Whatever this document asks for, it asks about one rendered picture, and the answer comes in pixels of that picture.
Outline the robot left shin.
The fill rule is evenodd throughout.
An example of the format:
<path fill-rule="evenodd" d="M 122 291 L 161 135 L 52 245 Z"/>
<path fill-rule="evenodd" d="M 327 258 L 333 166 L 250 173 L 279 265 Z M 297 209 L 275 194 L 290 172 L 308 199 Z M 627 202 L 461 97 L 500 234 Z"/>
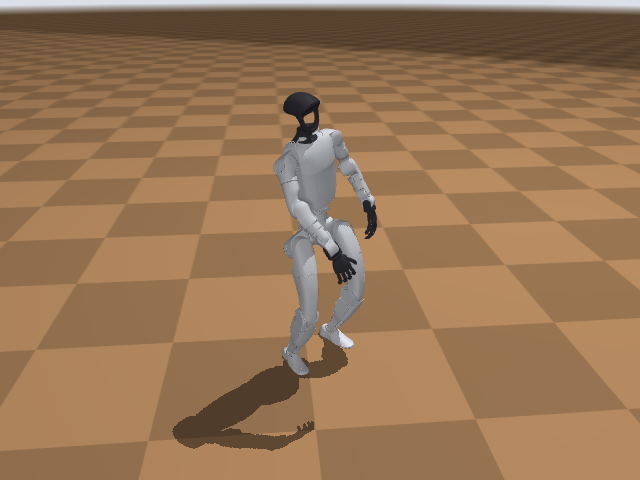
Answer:
<path fill-rule="evenodd" d="M 355 313 L 355 311 L 360 307 L 360 305 L 363 303 L 364 300 L 358 301 L 355 304 L 349 305 L 342 298 L 338 298 L 334 306 L 333 316 L 326 328 L 327 331 L 330 331 L 330 333 L 331 332 L 333 333 L 334 330 L 337 330 L 338 327 L 340 327 Z M 333 328 L 333 331 L 331 331 L 332 328 Z"/>

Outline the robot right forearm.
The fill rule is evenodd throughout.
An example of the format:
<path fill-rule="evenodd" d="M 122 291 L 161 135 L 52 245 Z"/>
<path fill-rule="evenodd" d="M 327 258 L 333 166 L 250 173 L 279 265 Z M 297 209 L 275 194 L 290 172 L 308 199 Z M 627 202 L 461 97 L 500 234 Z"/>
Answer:
<path fill-rule="evenodd" d="M 312 238 L 315 238 L 316 243 L 325 248 L 330 257 L 339 252 L 339 248 L 332 240 L 331 234 L 324 230 L 324 227 L 317 221 L 317 217 L 312 214 L 305 202 L 297 202 L 293 211 L 301 224 L 302 230 L 307 231 Z"/>

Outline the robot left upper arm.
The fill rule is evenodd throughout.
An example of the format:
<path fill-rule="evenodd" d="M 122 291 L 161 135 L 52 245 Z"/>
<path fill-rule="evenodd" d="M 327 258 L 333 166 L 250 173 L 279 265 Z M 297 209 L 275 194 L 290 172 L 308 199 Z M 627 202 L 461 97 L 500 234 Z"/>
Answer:
<path fill-rule="evenodd" d="M 323 129 L 321 131 L 328 133 L 333 140 L 335 158 L 340 162 L 338 168 L 343 176 L 348 176 L 356 172 L 356 169 L 349 157 L 348 149 L 343 141 L 342 133 L 334 129 Z"/>

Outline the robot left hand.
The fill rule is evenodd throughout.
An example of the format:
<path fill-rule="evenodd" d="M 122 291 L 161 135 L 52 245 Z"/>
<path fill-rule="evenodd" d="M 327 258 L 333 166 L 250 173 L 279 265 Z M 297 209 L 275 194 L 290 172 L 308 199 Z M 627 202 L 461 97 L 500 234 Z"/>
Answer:
<path fill-rule="evenodd" d="M 374 235 L 377 227 L 377 216 L 375 213 L 376 206 L 373 205 L 373 207 L 371 208 L 370 201 L 365 200 L 363 201 L 363 208 L 364 208 L 364 212 L 367 212 L 367 219 L 368 219 L 368 226 L 365 231 L 365 235 L 369 235 L 369 236 L 366 236 L 364 239 L 369 239 Z M 368 233 L 369 231 L 370 233 Z"/>

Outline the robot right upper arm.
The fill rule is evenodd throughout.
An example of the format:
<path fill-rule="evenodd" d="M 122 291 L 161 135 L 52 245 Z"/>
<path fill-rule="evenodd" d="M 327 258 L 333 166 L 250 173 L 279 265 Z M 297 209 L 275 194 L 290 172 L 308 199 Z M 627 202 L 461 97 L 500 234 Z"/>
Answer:
<path fill-rule="evenodd" d="M 283 193 L 284 193 L 284 197 L 286 200 L 289 213 L 295 219 L 297 218 L 293 211 L 294 205 L 297 202 L 304 202 L 304 201 L 300 201 L 298 198 L 300 188 L 299 188 L 298 179 L 296 176 L 297 169 L 298 169 L 298 161 L 294 156 L 294 153 L 292 150 L 285 152 L 274 163 L 274 172 L 279 178 L 280 184 L 282 185 L 282 189 L 283 189 Z"/>

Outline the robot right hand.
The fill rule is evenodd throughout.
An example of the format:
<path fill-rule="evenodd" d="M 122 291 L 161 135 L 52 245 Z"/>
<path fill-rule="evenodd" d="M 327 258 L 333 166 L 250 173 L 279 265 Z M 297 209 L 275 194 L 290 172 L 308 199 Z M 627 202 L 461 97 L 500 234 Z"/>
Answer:
<path fill-rule="evenodd" d="M 334 241 L 334 242 L 335 242 L 335 241 Z M 336 242 L 335 242 L 335 243 L 336 243 Z M 337 244 L 337 243 L 336 243 L 336 244 Z M 327 258 L 328 258 L 329 260 L 332 260 L 332 261 L 333 261 L 333 269 L 334 269 L 334 272 L 337 274 L 337 277 L 338 277 L 338 280 L 339 280 L 339 281 L 338 281 L 338 284 L 342 284 L 342 282 L 347 282 L 347 280 L 348 280 L 348 279 L 349 279 L 349 280 L 351 280 L 351 279 L 352 279 L 352 275 L 351 275 L 351 273 L 350 273 L 349 269 L 351 270 L 351 272 L 352 272 L 352 274 L 353 274 L 353 275 L 355 275 L 355 274 L 356 274 L 356 271 L 353 269 L 353 267 L 351 266 L 351 263 L 350 263 L 350 262 L 352 262 L 353 264 L 355 264 L 355 265 L 356 265 L 356 264 L 357 264 L 357 261 L 356 261 L 356 260 L 354 260 L 354 259 L 352 259 L 352 258 L 347 257 L 347 255 L 345 255 L 345 254 L 342 254 L 342 250 L 340 249 L 340 247 L 339 247 L 339 245 L 338 245 L 338 244 L 337 244 L 337 246 L 338 246 L 338 248 L 339 248 L 339 252 L 337 252 L 337 253 L 336 253 L 335 255 L 333 255 L 332 257 L 330 257 L 329 253 L 326 251 L 326 249 L 325 249 L 325 248 L 323 248 L 323 251 L 324 251 L 325 255 L 327 256 Z M 350 261 L 350 262 L 349 262 L 349 261 Z M 346 276 L 346 274 L 345 274 L 344 272 L 346 272 L 346 273 L 347 273 L 347 275 L 348 275 L 348 279 L 347 279 L 347 276 Z M 342 274 L 342 276 L 343 276 L 343 278 L 344 278 L 344 280 L 343 280 L 343 281 L 342 281 L 342 278 L 341 278 L 340 273 Z"/>

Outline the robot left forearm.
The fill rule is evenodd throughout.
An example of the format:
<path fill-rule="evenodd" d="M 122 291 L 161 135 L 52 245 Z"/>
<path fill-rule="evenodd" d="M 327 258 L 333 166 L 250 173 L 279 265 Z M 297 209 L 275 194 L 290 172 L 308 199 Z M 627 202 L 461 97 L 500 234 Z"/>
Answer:
<path fill-rule="evenodd" d="M 349 183 L 352 185 L 352 187 L 354 188 L 354 191 L 357 195 L 357 197 L 359 198 L 359 200 L 361 201 L 361 205 L 363 207 L 363 201 L 368 200 L 371 203 L 371 208 L 373 207 L 373 205 L 375 204 L 375 198 L 370 194 L 370 190 L 368 188 L 368 186 L 366 185 L 364 179 L 363 179 L 363 175 L 361 173 L 361 171 L 359 170 L 356 162 L 350 158 L 352 161 L 353 166 L 355 167 L 357 172 L 354 172 L 350 175 L 350 177 L 348 178 Z"/>

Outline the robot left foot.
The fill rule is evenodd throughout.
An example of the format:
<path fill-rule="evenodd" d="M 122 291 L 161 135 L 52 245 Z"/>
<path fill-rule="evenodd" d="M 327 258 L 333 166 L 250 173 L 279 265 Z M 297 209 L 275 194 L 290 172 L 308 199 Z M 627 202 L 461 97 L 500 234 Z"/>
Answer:
<path fill-rule="evenodd" d="M 325 323 L 320 327 L 319 334 L 321 336 L 323 336 L 324 338 L 327 338 L 332 343 L 342 348 L 350 349 L 354 346 L 354 342 L 350 338 L 348 338 L 346 335 L 344 335 L 339 329 L 334 330 L 333 333 L 332 332 L 330 333 L 330 331 L 327 331 L 326 329 L 327 326 L 328 324 Z M 333 328 L 331 329 L 331 331 L 333 331 Z"/>

